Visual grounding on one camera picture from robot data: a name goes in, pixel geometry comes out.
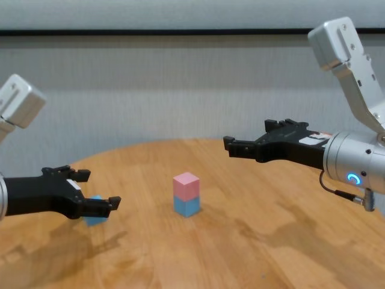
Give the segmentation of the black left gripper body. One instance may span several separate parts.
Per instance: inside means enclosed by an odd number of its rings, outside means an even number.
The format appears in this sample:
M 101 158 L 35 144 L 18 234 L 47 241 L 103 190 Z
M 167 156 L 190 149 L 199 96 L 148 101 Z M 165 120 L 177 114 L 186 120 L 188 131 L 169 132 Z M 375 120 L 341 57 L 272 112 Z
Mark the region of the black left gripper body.
M 60 174 L 60 167 L 42 168 L 40 176 L 5 178 L 6 216 L 52 211 L 68 219 L 81 216 L 85 197 L 76 181 Z

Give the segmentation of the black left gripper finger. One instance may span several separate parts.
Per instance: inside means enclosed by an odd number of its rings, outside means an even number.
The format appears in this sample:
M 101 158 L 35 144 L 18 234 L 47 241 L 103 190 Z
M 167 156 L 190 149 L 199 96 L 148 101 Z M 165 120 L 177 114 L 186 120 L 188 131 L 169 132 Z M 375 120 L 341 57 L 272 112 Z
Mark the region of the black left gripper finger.
M 111 211 L 118 209 L 120 202 L 119 196 L 108 199 L 85 199 L 84 217 L 109 217 Z
M 71 168 L 69 165 L 60 167 L 60 174 L 66 179 L 71 179 L 76 182 L 87 182 L 91 171 L 88 169 L 79 169 L 76 170 Z

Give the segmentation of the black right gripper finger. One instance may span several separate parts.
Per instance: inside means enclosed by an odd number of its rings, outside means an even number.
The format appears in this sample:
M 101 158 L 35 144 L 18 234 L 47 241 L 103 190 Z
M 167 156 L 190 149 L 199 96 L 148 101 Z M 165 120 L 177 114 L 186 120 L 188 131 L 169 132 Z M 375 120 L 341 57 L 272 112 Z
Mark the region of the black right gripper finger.
M 285 126 L 285 123 L 286 122 L 284 120 L 267 119 L 264 121 L 265 132 L 271 132 L 273 130 L 280 129 L 281 127 Z
M 224 149 L 228 151 L 229 157 L 256 159 L 254 141 L 237 140 L 231 136 L 223 137 Z

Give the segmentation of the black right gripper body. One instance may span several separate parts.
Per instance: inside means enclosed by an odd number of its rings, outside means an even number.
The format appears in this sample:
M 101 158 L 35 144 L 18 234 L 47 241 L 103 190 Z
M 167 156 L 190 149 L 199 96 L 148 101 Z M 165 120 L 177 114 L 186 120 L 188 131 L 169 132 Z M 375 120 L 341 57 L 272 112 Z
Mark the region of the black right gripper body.
M 265 132 L 258 138 L 255 148 L 256 161 L 267 163 L 286 160 L 316 169 L 323 168 L 325 146 L 331 134 L 311 131 L 307 122 L 284 120 L 285 126 Z

